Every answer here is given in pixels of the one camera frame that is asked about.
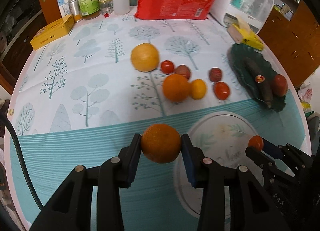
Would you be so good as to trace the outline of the small orange tangerine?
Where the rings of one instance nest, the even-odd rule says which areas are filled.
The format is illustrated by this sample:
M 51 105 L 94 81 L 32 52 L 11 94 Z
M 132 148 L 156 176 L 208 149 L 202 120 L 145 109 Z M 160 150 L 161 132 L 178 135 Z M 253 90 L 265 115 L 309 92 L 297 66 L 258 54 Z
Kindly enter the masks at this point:
M 141 148 L 144 156 L 159 164 L 173 162 L 181 150 L 181 136 L 167 124 L 153 124 L 142 134 Z

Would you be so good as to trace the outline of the red cherry tomato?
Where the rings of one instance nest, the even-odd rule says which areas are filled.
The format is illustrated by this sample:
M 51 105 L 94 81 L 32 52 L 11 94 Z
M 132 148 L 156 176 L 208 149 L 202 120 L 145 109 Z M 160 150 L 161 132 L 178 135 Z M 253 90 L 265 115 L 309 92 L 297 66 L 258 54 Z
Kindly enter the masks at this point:
M 251 139 L 249 139 L 248 146 L 253 147 L 258 151 L 261 151 L 264 147 L 264 141 L 261 136 L 255 135 L 251 137 Z
M 230 95 L 230 88 L 224 82 L 217 82 L 214 85 L 214 94 L 219 100 L 226 100 Z
M 175 65 L 172 61 L 164 60 L 161 63 L 161 71 L 164 74 L 172 74 L 174 72 L 174 70 L 175 70 Z

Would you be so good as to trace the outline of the small yellow kumquat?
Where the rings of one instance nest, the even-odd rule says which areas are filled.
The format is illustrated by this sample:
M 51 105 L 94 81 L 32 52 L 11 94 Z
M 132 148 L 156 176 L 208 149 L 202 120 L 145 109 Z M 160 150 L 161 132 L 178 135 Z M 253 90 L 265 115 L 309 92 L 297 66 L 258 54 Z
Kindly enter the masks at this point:
M 190 96 L 194 100 L 204 98 L 207 92 L 207 85 L 202 79 L 195 79 L 191 82 Z

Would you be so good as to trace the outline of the large orange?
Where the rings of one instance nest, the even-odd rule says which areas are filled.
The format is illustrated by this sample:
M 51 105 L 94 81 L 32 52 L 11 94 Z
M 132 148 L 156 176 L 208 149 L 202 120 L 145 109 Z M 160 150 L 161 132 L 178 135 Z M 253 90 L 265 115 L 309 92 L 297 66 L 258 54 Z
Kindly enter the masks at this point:
M 190 83 L 183 75 L 171 74 L 164 79 L 162 90 L 171 102 L 182 102 L 190 96 Z

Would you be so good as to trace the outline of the dark overripe banana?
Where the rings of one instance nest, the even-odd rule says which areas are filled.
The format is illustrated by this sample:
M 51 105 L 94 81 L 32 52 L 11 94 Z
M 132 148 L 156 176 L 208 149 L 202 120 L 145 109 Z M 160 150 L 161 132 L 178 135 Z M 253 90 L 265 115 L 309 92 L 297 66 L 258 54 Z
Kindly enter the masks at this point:
M 268 80 L 265 78 L 262 70 L 259 68 L 257 63 L 250 59 L 249 57 L 244 58 L 244 65 L 250 75 L 253 77 L 256 86 L 259 88 L 263 101 L 268 106 L 268 108 L 272 107 L 273 94 L 271 91 L 271 86 Z

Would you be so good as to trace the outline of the red yellow apple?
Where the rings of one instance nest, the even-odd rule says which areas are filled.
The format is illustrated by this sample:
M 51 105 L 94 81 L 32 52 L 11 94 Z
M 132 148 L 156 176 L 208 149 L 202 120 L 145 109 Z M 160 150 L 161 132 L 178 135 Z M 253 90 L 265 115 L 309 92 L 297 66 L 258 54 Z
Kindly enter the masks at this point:
M 281 74 L 277 74 L 271 81 L 271 90 L 273 94 L 279 97 L 286 95 L 288 90 L 287 80 Z

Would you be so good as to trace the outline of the pale yellow orange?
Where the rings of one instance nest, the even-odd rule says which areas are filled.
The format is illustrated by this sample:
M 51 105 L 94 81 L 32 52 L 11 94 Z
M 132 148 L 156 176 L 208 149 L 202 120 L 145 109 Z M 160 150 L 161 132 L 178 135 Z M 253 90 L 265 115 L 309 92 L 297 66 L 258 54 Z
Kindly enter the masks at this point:
M 143 43 L 131 51 L 131 63 L 140 72 L 150 72 L 159 65 L 159 52 L 149 43 Z

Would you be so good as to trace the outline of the printed tablecloth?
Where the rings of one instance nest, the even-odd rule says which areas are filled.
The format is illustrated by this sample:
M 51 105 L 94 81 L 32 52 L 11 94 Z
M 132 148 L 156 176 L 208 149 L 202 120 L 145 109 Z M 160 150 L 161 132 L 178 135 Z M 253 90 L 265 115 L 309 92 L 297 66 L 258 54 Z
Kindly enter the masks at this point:
M 204 98 L 168 100 L 160 68 L 144 73 L 131 63 L 131 51 L 142 43 L 154 45 L 162 61 L 186 65 L 192 80 L 204 80 Z M 227 166 L 246 164 L 256 175 L 260 170 L 244 153 L 256 134 L 310 154 L 294 87 L 280 112 L 253 100 L 229 65 L 233 43 L 212 17 L 146 21 L 131 11 L 78 22 L 68 35 L 33 51 L 12 94 L 8 118 L 41 202 L 48 201 L 75 166 L 101 165 L 153 124 L 188 133 L 206 156 Z M 214 94 L 211 68 L 222 70 L 220 82 L 230 88 L 226 100 Z

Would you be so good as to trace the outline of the dark green scalloped plate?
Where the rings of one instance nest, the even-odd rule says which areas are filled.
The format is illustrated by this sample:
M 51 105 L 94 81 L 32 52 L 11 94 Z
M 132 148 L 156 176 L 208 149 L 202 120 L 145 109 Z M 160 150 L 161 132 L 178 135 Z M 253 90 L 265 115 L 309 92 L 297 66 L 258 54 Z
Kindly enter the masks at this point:
M 240 84 L 250 97 L 267 108 L 280 112 L 285 107 L 285 96 L 272 92 L 271 82 L 277 75 L 262 53 L 245 44 L 234 44 L 227 54 L 229 64 Z

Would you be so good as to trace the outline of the yellow tissue pack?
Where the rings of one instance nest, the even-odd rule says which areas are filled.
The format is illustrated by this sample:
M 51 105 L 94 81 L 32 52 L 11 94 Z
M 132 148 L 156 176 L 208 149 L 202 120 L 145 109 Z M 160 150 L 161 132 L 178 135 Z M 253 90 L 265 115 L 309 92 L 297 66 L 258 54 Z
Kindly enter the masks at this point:
M 236 44 L 244 44 L 259 51 L 264 49 L 263 42 L 249 27 L 249 24 L 240 17 L 228 27 L 227 32 Z

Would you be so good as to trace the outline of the yellow tin box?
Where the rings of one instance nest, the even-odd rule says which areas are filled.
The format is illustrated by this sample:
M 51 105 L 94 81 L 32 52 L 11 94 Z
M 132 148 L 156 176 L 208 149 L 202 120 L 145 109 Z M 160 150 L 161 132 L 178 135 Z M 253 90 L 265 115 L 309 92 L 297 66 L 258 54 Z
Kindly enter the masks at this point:
M 30 41 L 34 50 L 37 50 L 65 35 L 68 35 L 74 26 L 72 14 L 64 16 L 40 29 Z

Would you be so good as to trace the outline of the brown wooden cabinet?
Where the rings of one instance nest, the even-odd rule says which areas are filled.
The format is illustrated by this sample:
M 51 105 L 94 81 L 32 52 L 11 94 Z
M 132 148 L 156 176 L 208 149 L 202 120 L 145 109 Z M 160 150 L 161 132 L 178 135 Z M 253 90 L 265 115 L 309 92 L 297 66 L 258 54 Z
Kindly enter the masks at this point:
M 301 1 L 291 20 L 273 9 L 258 36 L 274 53 L 294 87 L 319 67 L 319 22 Z

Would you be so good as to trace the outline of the small glass jar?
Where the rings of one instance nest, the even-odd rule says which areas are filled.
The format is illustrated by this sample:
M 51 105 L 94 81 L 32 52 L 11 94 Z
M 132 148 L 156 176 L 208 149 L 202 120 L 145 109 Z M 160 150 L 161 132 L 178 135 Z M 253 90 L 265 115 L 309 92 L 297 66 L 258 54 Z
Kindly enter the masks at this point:
M 102 15 L 111 14 L 113 12 L 113 1 L 112 0 L 99 0 L 100 13 Z

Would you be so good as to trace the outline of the white blue card box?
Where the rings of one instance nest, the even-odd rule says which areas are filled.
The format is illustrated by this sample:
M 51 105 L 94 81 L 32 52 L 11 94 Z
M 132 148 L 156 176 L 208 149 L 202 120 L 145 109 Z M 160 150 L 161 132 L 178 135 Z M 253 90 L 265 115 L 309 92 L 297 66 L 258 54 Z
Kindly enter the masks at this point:
M 69 8 L 69 0 L 57 0 L 57 4 L 61 13 L 61 17 L 68 16 L 71 14 Z

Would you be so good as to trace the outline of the small metal tin can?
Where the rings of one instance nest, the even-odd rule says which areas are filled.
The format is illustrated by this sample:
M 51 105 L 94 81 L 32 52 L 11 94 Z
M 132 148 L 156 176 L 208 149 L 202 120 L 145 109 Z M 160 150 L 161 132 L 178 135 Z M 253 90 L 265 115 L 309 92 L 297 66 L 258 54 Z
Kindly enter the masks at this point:
M 73 15 L 74 21 L 76 23 L 80 22 L 82 20 L 82 15 L 81 15 L 78 0 L 69 0 L 68 5 L 69 5 L 70 12 Z

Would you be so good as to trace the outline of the white cosmetics storage box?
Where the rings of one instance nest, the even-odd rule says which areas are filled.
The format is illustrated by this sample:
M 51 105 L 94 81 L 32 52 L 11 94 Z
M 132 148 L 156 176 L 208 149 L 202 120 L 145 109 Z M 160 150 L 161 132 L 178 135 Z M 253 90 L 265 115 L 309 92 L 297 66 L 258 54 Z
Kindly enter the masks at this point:
M 274 0 L 214 0 L 210 14 L 224 27 L 242 18 L 255 33 L 264 26 Z

